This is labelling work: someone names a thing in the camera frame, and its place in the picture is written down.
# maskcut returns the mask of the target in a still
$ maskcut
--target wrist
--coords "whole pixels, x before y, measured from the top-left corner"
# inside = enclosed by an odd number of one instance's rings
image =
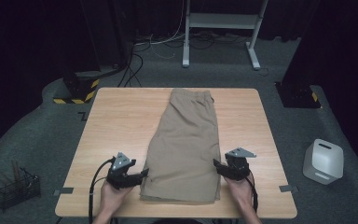
[[[257,213],[255,212],[251,203],[240,204],[240,210],[241,210],[242,216],[245,220],[245,223],[252,223],[252,224],[260,224],[261,223],[261,220],[257,216]]]
[[[247,202],[246,200],[238,201],[238,206],[240,207],[241,210],[244,210],[244,211],[249,211],[249,210],[254,209],[252,206],[252,203]]]
[[[237,205],[240,208],[248,208],[248,207],[253,207],[253,203],[252,203],[252,197],[238,197],[236,200]]]
[[[107,209],[102,209],[98,213],[97,217],[94,219],[93,224],[107,224],[110,222],[113,213]]]

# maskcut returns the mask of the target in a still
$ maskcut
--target black curtain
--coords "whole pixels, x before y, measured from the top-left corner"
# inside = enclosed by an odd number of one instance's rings
[[[282,84],[321,86],[358,156],[358,1],[320,1]]]
[[[283,41],[296,40],[305,32],[318,0],[269,0],[259,38]],[[139,35],[169,36],[177,30],[182,13],[180,0],[137,0],[137,31]],[[185,30],[186,0],[180,31]],[[192,0],[191,12],[258,14],[261,0]],[[213,29],[223,35],[227,30]],[[237,35],[251,35],[252,31],[230,30]]]
[[[62,77],[42,27],[41,1],[0,1],[0,137],[41,105],[42,90]]]

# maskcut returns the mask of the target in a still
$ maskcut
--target dark background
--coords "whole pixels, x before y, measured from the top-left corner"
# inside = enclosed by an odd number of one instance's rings
[[[41,92],[47,84],[62,77],[57,60],[71,64],[67,36],[83,41],[83,48],[72,47],[81,50],[78,54],[93,55],[81,2],[63,2],[57,6],[58,1],[48,0],[0,1],[0,137],[42,103]],[[318,3],[269,0],[259,37],[281,36],[283,41],[302,37],[290,65],[295,71],[292,81],[323,87],[358,155],[358,1]],[[181,1],[138,0],[133,4],[137,35],[168,36],[177,29]],[[256,13],[258,7],[255,0],[192,1],[192,9],[203,12]],[[68,18],[77,21],[76,26],[64,23]],[[95,69],[90,60],[89,69]]]

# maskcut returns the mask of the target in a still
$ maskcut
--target black cable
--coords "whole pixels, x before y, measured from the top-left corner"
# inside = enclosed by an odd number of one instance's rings
[[[193,49],[208,49],[210,48],[213,44],[214,44],[214,37],[212,35],[206,35],[206,36],[202,36],[202,35],[196,35],[195,37],[198,41],[202,41],[202,42],[210,42],[210,44],[204,48],[198,48],[195,47],[194,45],[189,44],[189,46]]]
[[[127,69],[126,69],[126,71],[124,72],[124,74],[123,74],[123,77],[121,78],[121,80],[120,80],[120,82],[118,83],[118,87],[120,87],[120,85],[121,85],[121,83],[123,82],[123,80],[124,80],[124,77],[126,76],[126,74],[127,74],[127,72],[129,71],[129,69],[130,69],[130,65],[131,65],[131,62],[132,62],[132,51],[133,51],[133,47],[132,47],[132,50],[131,50],[131,56],[130,56],[130,61],[129,61],[129,64],[127,65]]]
[[[179,43],[180,45],[178,45],[178,46],[172,46],[172,45],[169,45],[168,43]],[[172,41],[170,41],[170,42],[164,43],[165,46],[170,47],[170,48],[172,48],[172,49],[179,49],[179,48],[181,48],[184,44],[185,44],[185,43],[184,43],[183,39],[182,39],[182,40],[172,40]]]
[[[215,43],[217,43],[217,44],[238,44],[238,43],[241,43],[241,42],[246,42],[250,38],[250,37],[246,37],[243,40],[238,40],[238,39],[240,39],[240,37],[241,36],[238,35],[237,37],[235,37],[232,40],[218,40],[218,39],[216,39]]]
[[[96,183],[98,183],[99,181],[103,180],[103,179],[106,179],[106,176],[105,176],[105,177],[101,177],[101,178],[97,179],[97,180],[94,182],[94,185],[95,185]]]
[[[91,182],[91,186],[89,187],[89,224],[92,224],[92,220],[93,220],[93,215],[92,215],[92,206],[93,201],[94,201],[94,186],[95,186],[95,179],[98,176],[98,173],[100,173],[101,169],[109,162],[112,162],[113,160],[107,160],[105,161],[97,170],[97,172],[95,173],[94,177],[92,178],[92,182]]]
[[[62,220],[62,217],[59,217],[56,221],[56,224],[59,224],[61,222],[61,220]]]
[[[134,53],[133,54],[134,56],[137,56],[139,59],[141,59],[141,65],[139,66],[139,68],[136,70],[136,72],[134,72],[131,76],[130,76],[130,78],[127,80],[127,82],[124,84],[124,87],[126,87],[127,86],[127,84],[129,84],[129,82],[131,82],[131,79],[133,78],[133,77],[135,77],[135,79],[138,81],[138,83],[139,83],[139,85],[142,87],[142,85],[141,85],[141,82],[139,81],[139,79],[136,77],[136,74],[139,72],[139,70],[141,70],[141,68],[144,66],[144,59],[140,56],[140,55],[138,55],[138,54],[136,54],[136,53]]]
[[[255,190],[255,178],[253,176],[253,173],[251,170],[249,170],[250,173],[252,174],[254,183],[252,184],[252,182],[249,180],[249,178],[246,176],[245,179],[246,181],[248,181],[248,183],[250,184],[251,188],[252,188],[252,193],[254,195],[254,210],[255,212],[257,212],[257,208],[258,208],[258,195],[257,195],[257,191]]]
[[[212,34],[197,34],[194,35],[196,39],[198,39],[199,41],[210,41],[212,39],[214,39],[214,36]]]
[[[131,85],[132,75],[133,75],[133,71],[132,71],[132,68],[130,68],[130,77],[129,77],[129,79],[127,79],[126,83],[124,84],[124,87],[127,87],[127,84],[130,84],[130,87],[132,87],[132,85]]]

